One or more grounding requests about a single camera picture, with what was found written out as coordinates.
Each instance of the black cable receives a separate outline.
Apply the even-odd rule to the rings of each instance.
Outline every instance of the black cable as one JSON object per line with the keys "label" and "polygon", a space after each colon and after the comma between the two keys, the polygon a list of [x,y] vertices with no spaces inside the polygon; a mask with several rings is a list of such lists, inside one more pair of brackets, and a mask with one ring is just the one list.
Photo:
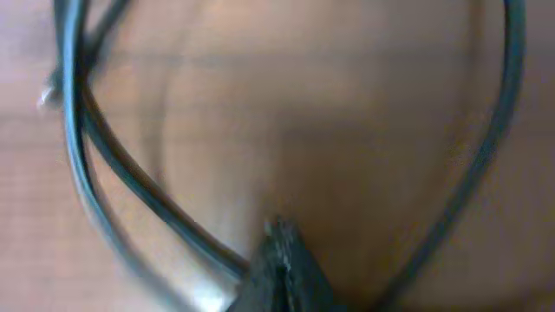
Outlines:
{"label": "black cable", "polygon": [[[63,20],[58,18],[63,16],[65,10],[65,1],[54,1],[54,20],[55,28],[61,30]],[[106,13],[102,15],[101,20],[96,24],[92,33],[85,37],[84,53],[81,66],[86,70],[86,73],[97,63],[102,44],[104,39],[108,36],[109,31],[117,23],[123,11],[129,5],[129,0],[113,0],[107,8]],[[56,31],[56,43],[59,52],[62,47],[62,35]],[[51,88],[50,97],[58,97],[62,91],[62,62],[61,55],[58,53],[58,66],[52,71],[47,82]]]}
{"label": "black cable", "polygon": [[82,87],[86,79],[79,76],[79,51],[82,49],[82,31],[88,2],[85,0],[70,0],[64,11],[64,35],[61,40],[62,68],[63,68],[63,99],[64,125],[69,160],[74,175],[75,186],[83,204],[90,209],[91,217],[101,228],[108,242],[118,251],[126,264],[140,276],[151,289],[164,298],[164,303],[176,310],[190,310],[163,279],[154,274],[147,264],[137,255],[127,243],[124,234],[109,210],[101,204],[93,187],[93,181],[88,170],[88,162],[83,145],[82,117],[83,110]]}
{"label": "black cable", "polygon": [[[393,282],[387,287],[384,295],[380,297],[375,309],[390,309],[393,303],[399,298],[403,291],[414,281],[418,272],[425,262],[440,247],[441,242],[447,237],[447,234],[453,227],[457,217],[466,206],[467,201],[473,194],[474,189],[479,184],[487,167],[493,159],[497,145],[500,139],[505,135],[508,125],[513,117],[513,110],[516,104],[519,86],[522,78],[522,67],[525,49],[525,5],[523,0],[505,0],[506,11],[506,34],[505,34],[505,55],[503,63],[503,75],[501,80],[501,88],[499,92],[499,101],[494,109],[491,124],[486,132],[485,139],[477,152],[470,168],[465,174],[463,180],[455,190],[454,195],[447,203],[441,219],[434,225],[427,235],[421,247],[411,257],[409,263],[402,269]],[[66,29],[70,29],[70,25],[66,24]],[[96,144],[99,151],[114,168],[114,171],[120,178],[137,194],[153,211],[164,221],[168,223],[182,238],[204,254],[213,263],[218,264],[221,268],[227,269],[234,276],[241,277],[246,271],[245,261],[237,255],[222,247],[215,239],[210,237],[208,233],[198,227],[189,217],[180,213],[179,207],[137,166],[133,159],[127,154],[125,149],[121,147],[117,139],[110,131],[107,122],[103,119],[100,110],[96,106],[94,97],[85,85],[85,79],[76,84],[75,78],[75,54],[71,54],[71,44],[76,43],[77,36],[68,30],[67,38],[75,40],[72,43],[66,41],[64,48],[64,100],[66,110],[66,131],[68,132],[68,149],[72,168],[74,170],[75,182],[80,190],[80,194],[87,202],[92,203],[95,213],[101,222],[101,228],[107,233],[107,236],[117,236],[117,229],[111,223],[114,221],[109,218],[109,213],[104,211],[98,203],[94,190],[90,184],[90,177],[86,169],[86,159],[82,150],[82,138],[79,135],[83,119],[91,139]],[[74,66],[72,69],[66,70],[67,64]],[[82,101],[82,106],[75,104],[75,99]],[[73,113],[68,113],[70,109],[74,109]],[[119,238],[110,238],[111,241],[118,242]],[[144,268],[140,265],[133,264],[133,253],[126,251],[126,247],[121,244],[114,244],[114,247],[123,254],[126,261],[135,267],[135,270],[141,271]]]}
{"label": "black cable", "polygon": [[499,99],[482,144],[462,181],[448,200],[440,219],[436,221],[420,247],[379,297],[372,310],[392,309],[407,287],[418,277],[422,267],[440,248],[458,217],[467,207],[468,201],[491,165],[501,139],[506,135],[513,118],[524,71],[526,11],[524,0],[504,0],[504,5],[503,74]]}
{"label": "black cable", "polygon": [[[115,0],[126,3],[127,0]],[[113,5],[107,15],[114,20],[113,10],[119,10],[121,5]],[[106,23],[100,26],[106,34]],[[91,42],[96,49],[85,49],[86,52],[94,53],[100,49],[102,36],[96,36]],[[84,74],[94,65],[93,62],[84,62]],[[136,161],[129,155],[125,148],[114,136],[109,124],[104,119],[95,98],[87,86],[83,87],[82,110],[83,126],[88,132],[90,139],[95,144],[102,157],[114,170],[116,175],[139,197],[160,219],[174,230],[185,242],[192,246],[200,255],[204,256],[213,266],[227,272],[233,278],[240,280],[248,268],[248,263],[232,250],[226,248],[222,243],[202,229],[187,216],[158,185],[146,174]]]}

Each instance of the wooden table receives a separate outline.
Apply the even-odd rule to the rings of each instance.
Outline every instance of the wooden table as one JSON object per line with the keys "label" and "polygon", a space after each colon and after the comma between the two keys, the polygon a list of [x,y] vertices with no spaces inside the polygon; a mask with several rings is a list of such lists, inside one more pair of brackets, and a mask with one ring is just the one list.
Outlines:
{"label": "wooden table", "polygon": [[[108,0],[96,1],[95,13]],[[510,137],[403,304],[549,309],[555,281],[555,3],[528,4]],[[0,310],[162,306],[89,224],[59,113],[35,103],[54,66],[50,1],[0,2]],[[125,147],[245,257],[277,213],[297,220],[345,300],[371,302],[444,205],[488,122],[500,1],[134,1],[95,94]],[[207,270],[110,172],[129,236],[193,306],[234,286]]]}

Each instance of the wire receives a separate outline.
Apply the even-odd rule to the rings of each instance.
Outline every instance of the wire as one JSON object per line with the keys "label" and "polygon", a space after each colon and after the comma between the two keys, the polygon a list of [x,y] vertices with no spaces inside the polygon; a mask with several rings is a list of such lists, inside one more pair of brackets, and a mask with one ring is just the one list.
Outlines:
{"label": "wire", "polygon": [[408,263],[394,277],[372,310],[391,310],[423,266],[441,247],[458,217],[467,207],[475,189],[491,165],[497,147],[513,118],[522,82],[526,49],[526,10],[524,0],[504,0],[505,47],[499,99],[481,146],[447,206]]}
{"label": "wire", "polygon": [[[65,10],[65,1],[54,1],[54,17],[55,17],[55,28],[61,30],[63,20],[63,11]],[[108,32],[114,27],[118,18],[121,16],[125,8],[129,5],[129,0],[114,0],[112,4],[107,8],[106,13],[102,16],[101,20],[96,24],[92,33],[85,38],[84,42],[84,57],[82,60],[82,67],[85,69],[85,73],[97,63],[102,44],[104,39],[108,36]],[[59,52],[61,52],[62,47],[62,34],[56,33],[56,43],[58,45]],[[47,82],[49,84],[49,89],[51,96],[56,97],[62,91],[62,62],[60,62],[60,53],[58,54],[58,66],[52,71]]]}
{"label": "wire", "polygon": [[[119,3],[126,3],[127,0],[116,0]],[[122,5],[113,5],[107,15],[110,18],[103,18],[103,21],[111,20],[114,23],[114,10],[121,10]],[[62,8],[56,8],[55,15],[61,14]],[[104,22],[97,27],[96,34],[106,35],[108,23]],[[90,46],[95,49],[85,48],[89,53],[95,53],[100,49],[102,36],[94,36]],[[87,74],[93,62],[84,62],[82,68],[83,76]],[[95,98],[87,86],[82,90],[83,104],[83,126],[88,132],[90,139],[95,144],[102,157],[114,170],[116,175],[129,187],[137,197],[139,197],[161,220],[185,242],[192,246],[200,255],[204,256],[212,266],[223,270],[234,279],[241,280],[247,271],[248,263],[238,254],[226,248],[217,239],[212,237],[207,231],[202,229],[187,216],[170,198],[161,190],[158,185],[146,174],[137,162],[129,155],[121,143],[117,140],[109,124],[104,119]]]}
{"label": "wire", "polygon": [[191,310],[175,293],[165,281],[154,274],[144,261],[137,255],[133,248],[127,243],[114,216],[100,203],[88,170],[88,162],[85,156],[83,137],[81,134],[82,110],[80,99],[85,79],[78,76],[79,50],[82,49],[81,33],[87,11],[86,0],[71,0],[65,7],[64,35],[61,40],[62,68],[63,68],[63,96],[64,96],[64,125],[66,131],[66,144],[69,160],[74,176],[75,186],[81,200],[94,221],[105,234],[108,242],[118,251],[126,264],[137,276],[140,276],[161,298],[164,303],[169,304],[176,310]]}
{"label": "wire", "polygon": [[[158,278],[136,257],[125,243],[114,218],[99,202],[92,186],[87,160],[83,150],[81,128],[84,127],[104,159],[114,169],[122,181],[163,219],[180,237],[187,241],[211,263],[228,271],[232,276],[241,278],[246,270],[246,261],[218,243],[206,231],[185,215],[179,207],[142,171],[136,162],[114,137],[107,122],[102,117],[94,96],[84,78],[87,70],[76,72],[76,52],[80,47],[82,25],[84,23],[83,0],[69,1],[66,13],[63,43],[63,93],[65,124],[69,158],[74,172],[75,183],[83,201],[88,204],[108,241],[116,248],[124,260],[143,276],[161,296],[169,296],[170,302],[178,302],[173,292],[160,286]],[[460,182],[440,219],[432,227],[421,246],[410,261],[386,288],[383,296],[376,302],[374,309],[392,309],[394,303],[418,275],[418,272],[431,256],[440,248],[441,243],[451,231],[458,216],[464,210],[476,186],[486,173],[500,140],[505,136],[513,117],[522,79],[525,50],[525,4],[524,0],[504,0],[506,16],[505,54],[499,100],[493,111],[491,124],[486,131],[479,151]]]}

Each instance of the cord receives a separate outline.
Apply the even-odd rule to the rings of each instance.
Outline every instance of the cord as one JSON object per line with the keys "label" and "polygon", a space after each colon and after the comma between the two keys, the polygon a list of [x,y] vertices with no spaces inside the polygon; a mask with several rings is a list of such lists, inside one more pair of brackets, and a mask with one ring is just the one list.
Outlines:
{"label": "cord", "polygon": [[[118,176],[139,196],[160,218],[191,244],[200,254],[230,272],[235,277],[242,277],[247,265],[239,256],[219,244],[213,237],[202,230],[189,217],[180,213],[179,207],[137,166],[112,134],[107,122],[103,119],[94,97],[85,84],[85,79],[75,83],[76,78],[76,49],[79,47],[78,36],[82,32],[84,9],[81,1],[70,1],[65,25],[66,40],[63,47],[63,93],[65,106],[65,123],[68,135],[68,150],[75,176],[75,183],[84,201],[90,204],[101,228],[108,237],[108,241],[119,251],[126,262],[135,271],[140,272],[146,280],[156,280],[148,269],[135,259],[136,255],[125,245],[121,234],[114,225],[113,218],[104,209],[95,195],[87,170],[87,161],[79,134],[84,126],[92,141],[101,152],[108,164],[114,168]],[[518,97],[522,79],[524,50],[525,50],[525,4],[524,0],[504,0],[506,16],[505,54],[503,61],[503,75],[499,100],[493,111],[491,124],[486,131],[479,151],[472,164],[460,182],[453,196],[448,200],[447,207],[440,219],[432,227],[423,243],[410,258],[408,264],[393,279],[386,288],[374,309],[388,310],[417,277],[418,272],[439,249],[462,213],[476,186],[491,164],[500,140],[505,136],[509,123],[513,117],[514,107]],[[172,293],[170,289],[154,286],[162,296]]]}
{"label": "cord", "polygon": [[[65,1],[54,1],[55,28],[59,29],[56,31],[56,44],[59,51],[61,51],[62,47],[62,34],[58,32],[62,29],[63,20],[61,17],[65,10]],[[81,66],[86,70],[86,73],[97,63],[104,39],[108,36],[108,32],[114,27],[128,5],[129,0],[113,0],[92,33],[85,38],[85,52]],[[42,101],[59,100],[58,98],[62,91],[61,65],[61,55],[58,53],[58,66],[52,71],[47,80],[48,99],[44,98]]]}
{"label": "cord", "polygon": [[81,33],[83,31],[87,6],[88,2],[86,0],[70,0],[67,3],[64,12],[64,35],[60,41],[63,47],[62,89],[66,144],[76,189],[84,206],[88,208],[90,217],[98,224],[108,242],[118,251],[118,254],[133,272],[146,281],[152,291],[161,298],[164,298],[164,303],[170,307],[178,311],[191,310],[162,278],[149,269],[147,264],[127,243],[125,235],[121,232],[114,216],[100,203],[97,192],[93,187],[81,134],[82,117],[80,116],[80,111],[83,110],[83,107],[80,99],[82,97],[82,87],[85,86],[86,79],[78,75],[79,58],[77,57],[80,49],[82,49]]}
{"label": "cord", "polygon": [[470,167],[448,200],[439,220],[432,226],[408,263],[393,278],[372,310],[391,310],[423,266],[441,247],[459,216],[467,207],[480,181],[491,165],[500,141],[506,136],[513,118],[523,75],[526,49],[526,11],[524,0],[504,0],[505,47],[499,99],[490,125]]}
{"label": "cord", "polygon": [[[116,0],[119,3],[126,3],[127,0]],[[109,20],[114,20],[114,10],[120,10],[122,5],[113,5],[107,13]],[[56,16],[60,15],[61,8],[56,9]],[[102,32],[106,34],[107,23],[101,23]],[[96,49],[86,49],[89,53],[95,53],[100,49],[103,36],[94,36],[89,40],[90,46]],[[94,65],[93,62],[84,62],[84,75]],[[217,239],[212,237],[207,231],[202,229],[187,216],[163,190],[146,174],[136,161],[129,155],[121,143],[117,140],[109,124],[104,119],[95,98],[87,86],[82,90],[83,104],[83,126],[90,139],[95,144],[102,157],[114,170],[116,175],[129,187],[137,197],[139,197],[160,219],[185,242],[192,246],[200,255],[204,256],[212,266],[228,273],[234,279],[241,280],[246,273],[248,263],[232,250],[226,248]]]}

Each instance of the cable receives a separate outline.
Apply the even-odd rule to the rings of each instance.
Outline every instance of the cable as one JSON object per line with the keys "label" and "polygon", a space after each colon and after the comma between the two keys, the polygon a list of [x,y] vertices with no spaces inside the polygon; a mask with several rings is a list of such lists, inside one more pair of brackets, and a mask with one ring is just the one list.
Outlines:
{"label": "cable", "polygon": [[78,77],[77,57],[81,49],[80,35],[83,30],[85,14],[87,11],[86,0],[71,0],[65,7],[64,35],[61,40],[63,64],[63,98],[64,98],[64,125],[66,143],[71,169],[74,175],[75,186],[85,207],[89,209],[91,217],[105,233],[108,242],[118,251],[126,264],[140,276],[164,303],[176,310],[190,310],[180,296],[175,293],[159,276],[155,275],[142,261],[136,252],[127,244],[125,236],[119,229],[114,216],[111,215],[98,199],[93,187],[93,182],[88,170],[85,156],[83,137],[81,134],[82,117],[79,112],[83,110],[79,99],[82,97],[82,86],[86,83],[83,77]]}
{"label": "cable", "polygon": [[[55,28],[59,30],[62,29],[63,21],[58,17],[63,16],[65,1],[54,1]],[[106,13],[96,24],[92,33],[85,38],[85,52],[82,60],[82,67],[85,69],[86,73],[88,73],[88,71],[97,63],[104,39],[108,36],[108,32],[114,27],[118,18],[122,15],[128,5],[129,0],[113,0],[111,5],[106,10]],[[56,44],[59,51],[61,51],[62,34],[60,33],[56,33]],[[47,79],[47,87],[45,91],[43,91],[42,103],[59,100],[60,93],[62,91],[61,65],[61,55],[58,53],[58,66],[56,66]]]}
{"label": "cable", "polygon": [[422,267],[440,248],[467,206],[472,194],[491,165],[497,147],[513,118],[523,75],[526,49],[524,0],[504,0],[505,47],[499,99],[481,146],[447,206],[408,263],[394,277],[372,310],[391,310]]}
{"label": "cable", "polygon": [[[112,10],[118,10],[120,6],[113,5]],[[107,15],[114,16],[110,10]],[[96,49],[86,49],[94,53],[100,48],[102,36],[96,36],[89,42]],[[84,74],[88,72],[93,62],[85,62],[82,66]],[[187,216],[163,190],[146,174],[136,161],[128,154],[125,148],[114,136],[109,124],[106,122],[95,98],[87,86],[82,90],[83,104],[83,126],[89,134],[102,157],[114,170],[116,175],[139,197],[161,220],[185,242],[192,246],[200,255],[204,256],[213,266],[228,273],[234,279],[241,280],[246,273],[248,263],[241,256],[226,248],[207,231],[202,229]]]}
{"label": "cable", "polygon": [[[81,127],[85,127],[90,138],[101,152],[104,159],[116,174],[128,185],[143,202],[145,202],[161,219],[163,219],[196,251],[212,263],[240,278],[246,272],[246,262],[230,250],[223,247],[206,231],[202,230],[145,174],[128,155],[112,134],[107,122],[102,117],[95,99],[86,86],[85,69],[76,83],[76,51],[79,47],[79,34],[82,33],[84,9],[82,1],[69,1],[63,41],[63,93],[65,106],[65,124],[67,144],[72,170],[77,189],[83,201],[91,206],[98,223],[108,237],[108,241],[119,251],[124,260],[134,271],[144,276],[161,296],[168,296],[172,291],[159,286],[156,276],[149,273],[144,263],[126,246],[109,212],[100,205],[87,170],[87,161],[82,145]],[[505,0],[506,33],[503,75],[499,92],[499,101],[493,111],[491,124],[486,131],[479,151],[460,182],[441,218],[432,227],[420,248],[411,257],[408,264],[386,288],[374,308],[391,309],[394,302],[413,282],[423,265],[429,260],[447,237],[457,217],[462,213],[476,186],[486,173],[500,140],[506,134],[513,117],[513,111],[522,79],[522,67],[525,49],[525,4],[523,0]]]}

